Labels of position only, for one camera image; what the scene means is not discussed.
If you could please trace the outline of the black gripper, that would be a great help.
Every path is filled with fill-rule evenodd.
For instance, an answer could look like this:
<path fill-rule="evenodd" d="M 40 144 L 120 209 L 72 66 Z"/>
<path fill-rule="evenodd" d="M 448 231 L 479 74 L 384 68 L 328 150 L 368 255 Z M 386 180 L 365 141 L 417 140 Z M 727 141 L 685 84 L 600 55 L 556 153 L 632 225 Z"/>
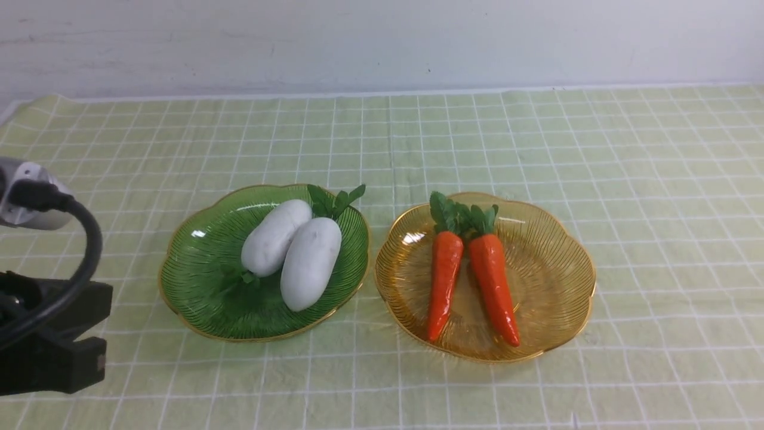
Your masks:
<path fill-rule="evenodd" d="M 2 328 L 55 296 L 63 284 L 60 279 L 2 272 Z M 111 314 L 113 292 L 111 285 L 90 281 L 79 296 L 40 330 L 13 345 L 2 341 L 1 395 L 76 394 L 101 383 L 106 377 L 106 340 L 98 337 L 74 340 Z"/>

